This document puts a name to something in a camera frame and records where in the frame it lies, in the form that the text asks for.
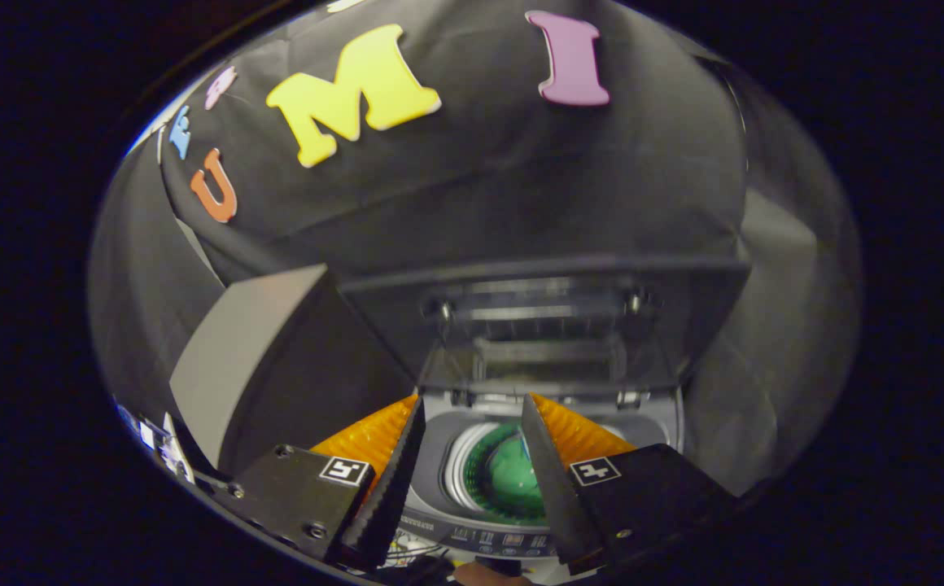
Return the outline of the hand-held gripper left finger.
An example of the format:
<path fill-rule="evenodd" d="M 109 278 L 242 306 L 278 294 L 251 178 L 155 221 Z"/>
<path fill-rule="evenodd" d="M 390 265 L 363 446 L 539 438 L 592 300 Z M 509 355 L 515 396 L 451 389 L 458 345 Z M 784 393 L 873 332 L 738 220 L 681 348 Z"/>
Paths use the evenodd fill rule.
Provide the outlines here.
<path fill-rule="evenodd" d="M 310 449 L 279 444 L 226 488 L 242 522 L 325 564 L 386 560 L 425 431 L 420 396 L 379 409 Z"/>

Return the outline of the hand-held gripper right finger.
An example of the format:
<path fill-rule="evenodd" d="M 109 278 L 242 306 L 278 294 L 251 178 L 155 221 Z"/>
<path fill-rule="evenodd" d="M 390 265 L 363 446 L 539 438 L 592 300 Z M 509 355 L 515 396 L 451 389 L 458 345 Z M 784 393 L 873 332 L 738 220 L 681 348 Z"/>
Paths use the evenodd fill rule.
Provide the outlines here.
<path fill-rule="evenodd" d="M 675 448 L 636 448 L 539 394 L 524 398 L 521 427 L 555 553 L 572 575 L 639 570 L 739 511 Z"/>

